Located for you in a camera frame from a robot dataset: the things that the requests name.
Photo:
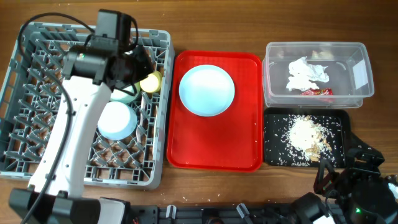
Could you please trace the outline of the green bowl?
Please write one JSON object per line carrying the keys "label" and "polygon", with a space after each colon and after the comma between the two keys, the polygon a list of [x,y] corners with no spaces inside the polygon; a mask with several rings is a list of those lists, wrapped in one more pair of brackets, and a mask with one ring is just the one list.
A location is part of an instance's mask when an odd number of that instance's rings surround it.
{"label": "green bowl", "polygon": [[141,91],[140,84],[135,83],[134,86],[128,86],[122,91],[114,89],[111,94],[110,101],[118,101],[124,104],[128,104],[134,101]]}

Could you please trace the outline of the yellow plastic cup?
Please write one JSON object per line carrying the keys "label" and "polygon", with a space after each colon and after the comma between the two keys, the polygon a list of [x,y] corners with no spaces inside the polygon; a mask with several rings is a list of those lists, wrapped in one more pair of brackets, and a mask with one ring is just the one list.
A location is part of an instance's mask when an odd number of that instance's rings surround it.
{"label": "yellow plastic cup", "polygon": [[147,93],[155,93],[161,89],[162,74],[159,71],[154,71],[139,82],[141,89]]}

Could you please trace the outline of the light blue bowl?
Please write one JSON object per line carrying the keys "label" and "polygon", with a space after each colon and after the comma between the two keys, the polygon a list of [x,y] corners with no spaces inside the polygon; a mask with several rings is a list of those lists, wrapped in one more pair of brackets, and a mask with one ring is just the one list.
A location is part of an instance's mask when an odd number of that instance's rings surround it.
{"label": "light blue bowl", "polygon": [[128,105],[110,101],[98,121],[98,131],[106,139],[116,141],[130,136],[137,126],[137,114]]}

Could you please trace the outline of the white plastic fork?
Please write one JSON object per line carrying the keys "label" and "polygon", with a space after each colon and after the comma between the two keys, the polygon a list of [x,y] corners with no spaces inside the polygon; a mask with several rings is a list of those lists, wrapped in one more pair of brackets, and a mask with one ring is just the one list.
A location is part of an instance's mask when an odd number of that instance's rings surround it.
{"label": "white plastic fork", "polygon": [[145,107],[146,107],[146,101],[145,101],[144,97],[142,96],[141,97],[141,107],[139,110],[140,118],[139,118],[139,123],[136,128],[136,137],[137,137],[138,143],[140,143],[140,144],[142,143],[141,139],[142,139],[142,134],[144,132],[143,123],[144,123],[144,119],[145,119],[145,116],[144,116]]}

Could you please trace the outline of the light blue plate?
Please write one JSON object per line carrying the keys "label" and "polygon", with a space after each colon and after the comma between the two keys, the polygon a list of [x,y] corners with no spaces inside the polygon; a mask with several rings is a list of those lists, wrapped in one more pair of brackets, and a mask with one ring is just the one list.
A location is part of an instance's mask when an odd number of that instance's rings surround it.
{"label": "light blue plate", "polygon": [[189,112],[211,117],[225,112],[231,106],[235,85],[224,69],[215,65],[198,65],[183,75],[178,94]]}

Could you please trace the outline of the white napkin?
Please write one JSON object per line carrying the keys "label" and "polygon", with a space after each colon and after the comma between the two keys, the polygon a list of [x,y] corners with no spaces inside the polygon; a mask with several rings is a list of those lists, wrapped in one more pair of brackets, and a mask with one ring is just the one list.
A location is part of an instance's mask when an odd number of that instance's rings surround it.
{"label": "white napkin", "polygon": [[317,90],[319,87],[315,82],[327,83],[330,80],[330,77],[325,72],[327,66],[310,64],[307,62],[306,57],[290,62],[288,68],[290,74],[286,85],[288,91]]}

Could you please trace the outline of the red candy wrapper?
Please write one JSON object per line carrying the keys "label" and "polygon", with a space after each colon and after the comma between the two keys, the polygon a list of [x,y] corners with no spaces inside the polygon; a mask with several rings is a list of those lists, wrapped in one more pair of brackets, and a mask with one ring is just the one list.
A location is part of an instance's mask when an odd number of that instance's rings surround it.
{"label": "red candy wrapper", "polygon": [[308,89],[302,93],[302,95],[307,96],[325,96],[325,95],[333,95],[333,91],[331,88],[326,89]]}

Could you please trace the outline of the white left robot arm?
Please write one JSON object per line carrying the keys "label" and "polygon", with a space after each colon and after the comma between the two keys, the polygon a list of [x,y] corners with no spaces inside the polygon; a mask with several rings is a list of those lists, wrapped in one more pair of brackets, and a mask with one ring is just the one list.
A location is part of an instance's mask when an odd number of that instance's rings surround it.
{"label": "white left robot arm", "polygon": [[141,45],[78,45],[63,61],[62,101],[47,148],[28,188],[12,190],[9,206],[23,223],[130,223],[129,202],[83,198],[83,169],[111,92],[144,79],[152,63]]}

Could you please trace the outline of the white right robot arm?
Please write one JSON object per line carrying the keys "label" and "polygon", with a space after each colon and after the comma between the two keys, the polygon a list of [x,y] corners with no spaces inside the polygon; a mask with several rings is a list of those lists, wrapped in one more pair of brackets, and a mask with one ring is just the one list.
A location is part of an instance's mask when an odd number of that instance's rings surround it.
{"label": "white right robot arm", "polygon": [[397,223],[397,176],[383,177],[381,152],[351,134],[346,168],[319,164],[313,192],[291,205],[289,223]]}

